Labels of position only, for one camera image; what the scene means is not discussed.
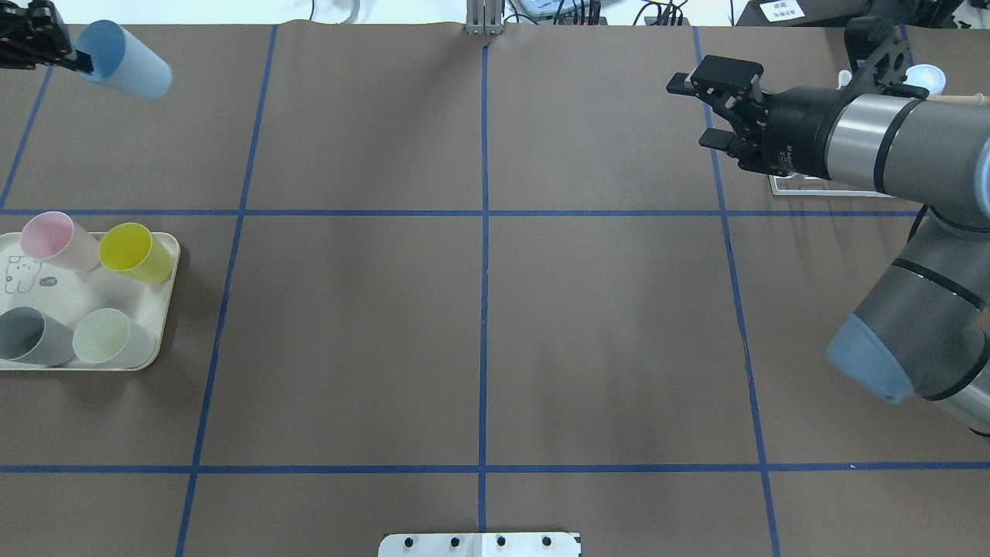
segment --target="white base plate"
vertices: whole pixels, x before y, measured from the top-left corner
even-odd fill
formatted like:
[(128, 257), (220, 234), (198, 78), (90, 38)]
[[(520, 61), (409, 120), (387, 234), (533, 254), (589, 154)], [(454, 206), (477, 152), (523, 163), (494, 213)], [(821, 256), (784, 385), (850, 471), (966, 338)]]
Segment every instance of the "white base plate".
[[(92, 233), (97, 240), (105, 232)], [(137, 371), (151, 365), (161, 349), (161, 334), (165, 329), (165, 316), (172, 298), (175, 271), (179, 265), (181, 249), (171, 234), (154, 232), (165, 250), (175, 258), (172, 276), (161, 284), (145, 284), (133, 278), (109, 271), (103, 266), (89, 273), (75, 273), (54, 265), (37, 263), (21, 251), (21, 233), (11, 232), (0, 236), (0, 264), (4, 270), (4, 288), (0, 291), (0, 313), (20, 306), (33, 306), (75, 330), (83, 317), (104, 307), (114, 307), (126, 313), (156, 340), (154, 355), (136, 368), (109, 368), (86, 364), (78, 359), (64, 366), (46, 368), (32, 364), (19, 364), (0, 360), (0, 371), (53, 370), (67, 372)], [(29, 262), (30, 266), (18, 268), (17, 263)]]
[[(454, 547), (450, 541), (457, 539)], [(550, 545), (544, 545), (548, 538)], [(484, 534), (392, 534), (378, 545), (378, 557), (580, 557), (581, 534), (515, 532)]]
[(805, 197), (890, 197), (879, 191), (842, 189), (841, 184), (814, 176), (794, 173), (787, 177), (768, 175), (774, 195), (803, 195)]

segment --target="gray cup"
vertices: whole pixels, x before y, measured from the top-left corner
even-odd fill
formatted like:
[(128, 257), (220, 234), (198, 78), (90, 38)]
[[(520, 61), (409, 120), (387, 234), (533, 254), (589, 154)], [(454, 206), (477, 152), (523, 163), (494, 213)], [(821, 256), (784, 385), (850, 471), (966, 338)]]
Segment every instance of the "gray cup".
[(72, 330), (34, 307), (0, 315), (0, 360), (61, 366), (75, 358)]

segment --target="metal plate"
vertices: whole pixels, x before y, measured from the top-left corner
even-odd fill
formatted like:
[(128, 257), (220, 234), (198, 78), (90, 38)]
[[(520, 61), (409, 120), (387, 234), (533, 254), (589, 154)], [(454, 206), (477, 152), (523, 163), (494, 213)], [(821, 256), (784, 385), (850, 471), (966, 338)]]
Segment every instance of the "metal plate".
[(580, 557), (581, 534), (569, 532), (392, 534), (378, 557)]

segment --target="cable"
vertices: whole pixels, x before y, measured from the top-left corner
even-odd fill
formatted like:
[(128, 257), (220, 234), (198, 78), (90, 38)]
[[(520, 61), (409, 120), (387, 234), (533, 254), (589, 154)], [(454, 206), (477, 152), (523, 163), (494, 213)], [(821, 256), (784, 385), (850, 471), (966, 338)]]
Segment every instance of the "cable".
[(640, 16), (642, 16), (643, 12), (646, 11), (646, 8), (650, 6), (656, 6), (656, 19), (660, 19), (660, 10), (662, 9), (662, 5), (659, 2), (646, 2), (640, 8), (640, 12), (636, 14), (636, 18), (633, 20), (633, 26), (640, 22)]
[(506, 0), (506, 1), (509, 3), (509, 7), (512, 8), (513, 13), (507, 16), (505, 18), (505, 21), (503, 21), (502, 23), (509, 23), (509, 20), (511, 20), (512, 18), (516, 18), (516, 21), (523, 19), (532, 22), (534, 25), (540, 24), (539, 21), (531, 18), (530, 16), (520, 13), (519, 8), (516, 7), (516, 4), (514, 4), (512, 0)]
[(528, 16), (526, 14), (512, 14), (509, 17), (505, 18), (505, 21), (502, 22), (502, 23), (509, 23), (509, 20), (511, 20), (512, 18), (516, 18), (516, 21), (519, 21), (521, 19), (522, 20), (527, 20), (527, 21), (533, 22), (534, 25), (539, 25), (540, 24), (539, 21), (531, 18), (530, 16)]
[(670, 22), (670, 25), (676, 25), (678, 27), (684, 25), (684, 10), (682, 10), (681, 8), (683, 8), (684, 5), (687, 4), (687, 2), (688, 2), (688, 0), (684, 0), (680, 4), (677, 4), (677, 6), (676, 6), (677, 13), (680, 14), (680, 15), (677, 16), (677, 23), (675, 24), (675, 23), (673, 23), (673, 21), (671, 21)]
[(557, 20), (560, 19), (560, 10), (563, 10), (563, 2), (564, 0), (560, 0), (560, 3), (557, 4), (557, 13), (553, 14), (553, 25), (556, 25)]
[[(313, 21), (313, 16), (316, 15), (316, 0), (311, 0), (310, 8), (310, 21)], [(357, 21), (357, 13), (361, 11), (361, 0), (350, 0), (350, 14), (347, 19), (341, 21), (341, 24), (350, 24)]]
[(351, 0), (350, 4), (350, 15), (347, 19), (341, 21), (343, 24), (354, 23), (357, 21), (357, 12), (361, 11), (361, 0)]
[(673, 11), (674, 11), (674, 5), (667, 4), (667, 7), (663, 8), (663, 13), (660, 14), (660, 17), (656, 18), (656, 21), (654, 21), (653, 24), (664, 25), (664, 26), (667, 25), (667, 20), (670, 19)]
[(911, 232), (908, 233), (908, 242), (911, 242), (915, 234), (918, 234), (918, 229), (921, 228), (926, 213), (928, 213), (928, 205), (922, 205), (922, 208), (918, 209), (918, 216), (915, 217), (915, 222), (911, 225)]

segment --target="pink cup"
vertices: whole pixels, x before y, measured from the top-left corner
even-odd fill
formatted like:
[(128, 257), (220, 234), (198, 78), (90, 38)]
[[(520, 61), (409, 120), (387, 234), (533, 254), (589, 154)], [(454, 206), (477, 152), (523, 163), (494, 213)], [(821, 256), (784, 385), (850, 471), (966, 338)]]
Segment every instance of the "pink cup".
[(96, 269), (100, 265), (99, 249), (95, 238), (58, 211), (36, 216), (21, 231), (24, 255), (76, 272)]

